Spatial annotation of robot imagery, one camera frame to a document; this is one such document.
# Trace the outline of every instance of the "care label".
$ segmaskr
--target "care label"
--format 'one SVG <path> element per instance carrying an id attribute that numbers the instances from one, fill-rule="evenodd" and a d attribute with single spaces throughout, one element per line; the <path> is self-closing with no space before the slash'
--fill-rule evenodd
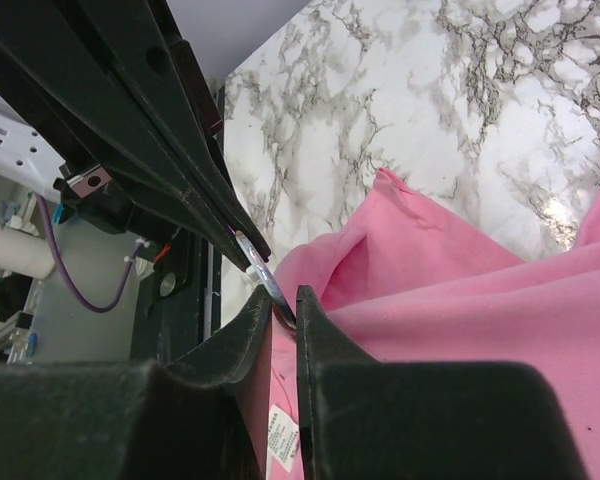
<path id="1" fill-rule="evenodd" d="M 291 472 L 298 453 L 300 430 L 298 425 L 280 407 L 269 410 L 268 452 L 278 460 L 287 472 Z"/>

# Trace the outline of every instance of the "white cylinder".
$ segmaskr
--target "white cylinder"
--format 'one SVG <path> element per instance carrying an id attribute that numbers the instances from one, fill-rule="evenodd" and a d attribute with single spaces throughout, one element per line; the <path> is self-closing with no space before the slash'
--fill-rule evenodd
<path id="1" fill-rule="evenodd" d="M 45 240 L 0 226 L 0 268 L 43 279 L 53 267 L 53 257 Z"/>

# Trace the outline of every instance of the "pink fabric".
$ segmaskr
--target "pink fabric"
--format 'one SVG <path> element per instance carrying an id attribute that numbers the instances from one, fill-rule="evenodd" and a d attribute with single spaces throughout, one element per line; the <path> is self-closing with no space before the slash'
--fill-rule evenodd
<path id="1" fill-rule="evenodd" d="M 388 170 L 340 233 L 293 250 L 285 295 L 311 285 L 329 318 L 381 361 L 515 360 L 553 386 L 600 480 L 600 195 L 570 252 L 533 263 Z M 295 344 L 274 333 L 270 403 L 296 421 Z M 274 461 L 272 479 L 303 478 Z"/>

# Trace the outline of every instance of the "gray wall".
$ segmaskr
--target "gray wall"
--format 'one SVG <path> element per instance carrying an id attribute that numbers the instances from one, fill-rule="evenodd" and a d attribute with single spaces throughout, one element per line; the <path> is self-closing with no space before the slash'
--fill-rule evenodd
<path id="1" fill-rule="evenodd" d="M 308 0 L 168 0 L 200 68 L 224 81 Z"/>

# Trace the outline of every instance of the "marble countertop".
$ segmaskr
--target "marble countertop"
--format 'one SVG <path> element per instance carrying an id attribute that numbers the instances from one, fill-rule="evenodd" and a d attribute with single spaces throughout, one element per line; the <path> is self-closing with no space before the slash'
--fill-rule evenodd
<path id="1" fill-rule="evenodd" d="M 225 115 L 272 268 L 379 167 L 525 260 L 556 254 L 600 188 L 600 0 L 313 1 L 230 75 Z M 225 261 L 224 322 L 252 289 Z"/>

